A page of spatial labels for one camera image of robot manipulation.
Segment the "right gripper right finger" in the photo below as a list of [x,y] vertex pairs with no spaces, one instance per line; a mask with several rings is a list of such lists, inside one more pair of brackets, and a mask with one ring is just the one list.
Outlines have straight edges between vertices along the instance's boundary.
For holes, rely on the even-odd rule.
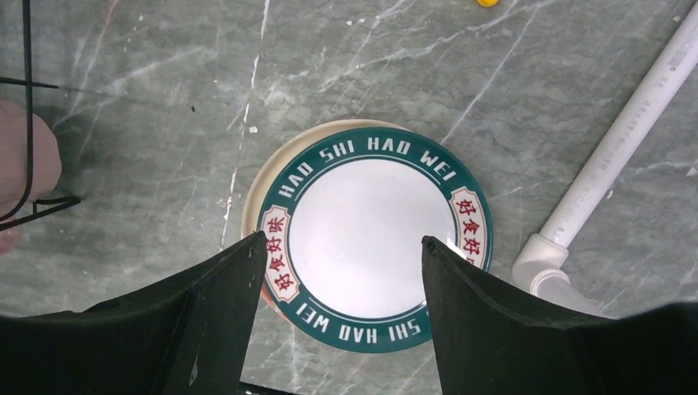
[[620,319],[567,309],[474,267],[432,236],[422,277],[445,394],[694,394],[697,306]]

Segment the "light pink mug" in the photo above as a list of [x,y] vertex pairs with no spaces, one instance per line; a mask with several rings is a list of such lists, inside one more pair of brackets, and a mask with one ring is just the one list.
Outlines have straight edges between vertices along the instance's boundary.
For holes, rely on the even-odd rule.
[[[1,101],[1,214],[16,207],[26,189],[27,111]],[[48,124],[33,115],[33,178],[28,197],[33,202],[55,189],[62,172],[58,142]]]

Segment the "beige pink plate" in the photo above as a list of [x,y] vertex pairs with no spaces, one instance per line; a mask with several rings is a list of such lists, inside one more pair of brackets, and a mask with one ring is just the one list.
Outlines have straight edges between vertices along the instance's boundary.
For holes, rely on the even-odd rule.
[[[266,301],[272,311],[277,313],[288,323],[292,323],[292,321],[284,314],[277,302],[281,301],[286,303],[289,300],[283,298],[282,300],[277,300],[277,296],[279,296],[280,291],[276,288],[276,286],[272,285],[273,279],[277,277],[278,273],[290,274],[291,280],[293,281],[297,281],[299,278],[295,274],[294,269],[292,269],[291,260],[288,258],[288,229],[283,228],[286,230],[280,234],[270,234],[270,228],[262,224],[262,230],[259,230],[259,218],[261,217],[264,219],[265,216],[271,211],[271,209],[265,208],[267,204],[265,203],[267,195],[269,194],[269,191],[274,192],[276,190],[276,187],[273,185],[276,182],[277,176],[294,160],[296,156],[326,137],[355,128],[396,128],[398,130],[411,132],[408,128],[403,126],[375,119],[340,119],[332,122],[321,123],[307,129],[296,137],[293,137],[291,140],[278,148],[261,167],[254,181],[249,187],[241,217],[241,238],[245,238],[252,233],[257,233],[258,231],[264,231],[269,239],[275,235],[281,237],[282,243],[277,247],[278,251],[272,252],[271,249],[268,249],[268,272],[265,275],[265,280],[269,280],[270,283],[263,285],[260,297]],[[287,267],[283,268],[279,266],[277,269],[269,269],[269,265],[272,264],[273,258],[282,258],[280,260],[281,263],[284,263],[287,265]]]

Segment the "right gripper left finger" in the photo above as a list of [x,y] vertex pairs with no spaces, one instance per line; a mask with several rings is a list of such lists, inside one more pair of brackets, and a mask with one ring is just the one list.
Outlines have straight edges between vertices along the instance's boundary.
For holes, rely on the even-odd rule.
[[255,232],[82,312],[1,319],[4,394],[236,394],[268,253]]

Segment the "teal rimmed lettered plate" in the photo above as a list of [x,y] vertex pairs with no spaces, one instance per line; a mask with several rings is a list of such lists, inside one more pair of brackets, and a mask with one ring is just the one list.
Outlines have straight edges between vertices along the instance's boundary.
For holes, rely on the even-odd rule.
[[277,176],[261,217],[288,229],[299,277],[278,273],[277,302],[302,332],[358,353],[428,342],[421,241],[432,236],[482,270],[493,225],[485,194],[454,154],[396,128],[355,128],[301,152]]

